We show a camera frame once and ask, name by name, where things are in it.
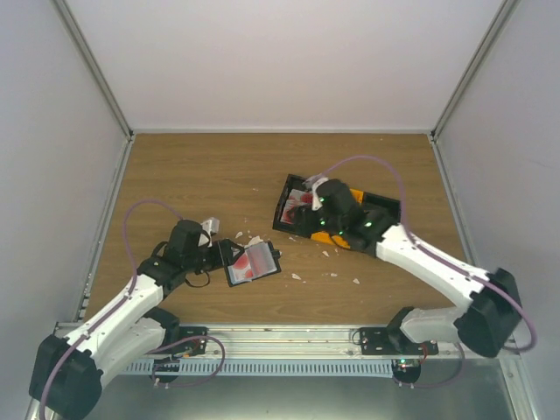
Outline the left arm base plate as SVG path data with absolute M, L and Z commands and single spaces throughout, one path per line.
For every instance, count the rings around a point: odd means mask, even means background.
M 181 326 L 176 338 L 165 339 L 163 347 L 170 346 L 179 341 L 173 347 L 165 350 L 159 348 L 149 352 L 149 355 L 169 356 L 172 359 L 202 355 L 206 352 L 208 328 L 204 326 Z

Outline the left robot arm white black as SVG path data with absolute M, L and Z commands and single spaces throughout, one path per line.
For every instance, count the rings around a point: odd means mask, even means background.
M 214 241 L 217 222 L 179 220 L 168 240 L 132 265 L 131 279 L 90 320 L 40 343 L 29 387 L 39 417 L 51 410 L 65 419 L 83 419 L 132 361 L 145 354 L 170 359 L 186 350 L 189 338 L 181 336 L 179 319 L 160 304 L 186 284 L 188 275 L 230 271 L 247 254 L 229 239 Z

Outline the black card holder wallet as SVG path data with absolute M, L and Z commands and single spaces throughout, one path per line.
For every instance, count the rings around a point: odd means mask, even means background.
M 251 283 L 280 273 L 281 252 L 271 241 L 259 241 L 247 247 L 231 242 L 220 248 L 222 262 L 230 287 Z

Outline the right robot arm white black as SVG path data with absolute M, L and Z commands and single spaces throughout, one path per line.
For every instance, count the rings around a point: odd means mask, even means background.
M 521 321 L 515 278 L 504 269 L 488 272 L 463 263 L 412 234 L 384 205 L 362 205 L 338 179 L 304 182 L 311 202 L 292 209 L 304 234 L 338 236 L 349 249 L 407 271 L 443 294 L 449 308 L 401 309 L 387 325 L 388 346 L 407 354 L 425 341 L 460 343 L 486 358 L 496 357 Z

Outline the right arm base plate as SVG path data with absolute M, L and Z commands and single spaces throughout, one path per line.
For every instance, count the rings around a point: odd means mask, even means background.
M 387 327 L 361 327 L 357 343 L 363 355 L 437 355 L 438 345 L 425 341 L 415 343 L 398 332 L 391 335 Z

